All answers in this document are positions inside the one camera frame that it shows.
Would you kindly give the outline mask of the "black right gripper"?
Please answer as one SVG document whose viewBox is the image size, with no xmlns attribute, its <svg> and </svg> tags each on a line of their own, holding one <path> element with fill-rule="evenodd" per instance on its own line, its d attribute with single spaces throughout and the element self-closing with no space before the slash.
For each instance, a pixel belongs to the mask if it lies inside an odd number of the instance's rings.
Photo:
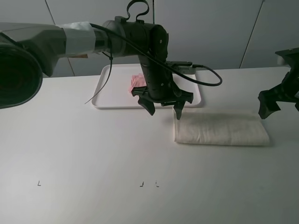
<svg viewBox="0 0 299 224">
<path fill-rule="evenodd" d="M 261 91 L 258 95 L 260 102 L 259 116 L 261 119 L 268 118 L 274 112 L 280 111 L 278 102 L 299 102 L 299 48 L 276 51 L 278 64 L 289 65 L 281 84 L 272 90 Z"/>
</svg>

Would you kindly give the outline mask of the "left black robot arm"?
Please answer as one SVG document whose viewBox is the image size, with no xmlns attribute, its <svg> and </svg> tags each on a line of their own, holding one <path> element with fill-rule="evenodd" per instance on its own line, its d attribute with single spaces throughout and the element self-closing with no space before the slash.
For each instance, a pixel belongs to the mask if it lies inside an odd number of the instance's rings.
<svg viewBox="0 0 299 224">
<path fill-rule="evenodd" d="M 133 96 L 150 114 L 155 104 L 172 105 L 177 118 L 193 94 L 173 80 L 173 65 L 166 60 L 169 36 L 160 26 L 117 16 L 103 26 L 88 22 L 44 25 L 2 23 L 0 31 L 0 106 L 15 107 L 30 101 L 40 90 L 43 76 L 52 76 L 60 58 L 107 52 L 110 58 L 138 56 L 146 84 Z"/>
</svg>

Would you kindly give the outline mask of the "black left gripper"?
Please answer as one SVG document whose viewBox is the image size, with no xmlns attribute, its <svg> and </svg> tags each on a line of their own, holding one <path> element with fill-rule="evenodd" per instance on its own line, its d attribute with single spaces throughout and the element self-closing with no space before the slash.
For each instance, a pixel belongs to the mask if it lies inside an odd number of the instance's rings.
<svg viewBox="0 0 299 224">
<path fill-rule="evenodd" d="M 135 87 L 133 96 L 138 96 L 138 104 L 151 116 L 155 113 L 154 104 L 161 106 L 174 105 L 176 119 L 180 120 L 185 103 L 193 102 L 193 93 L 184 91 L 174 82 L 170 70 L 157 64 L 146 56 L 138 56 L 142 73 L 146 81 L 145 87 Z"/>
</svg>

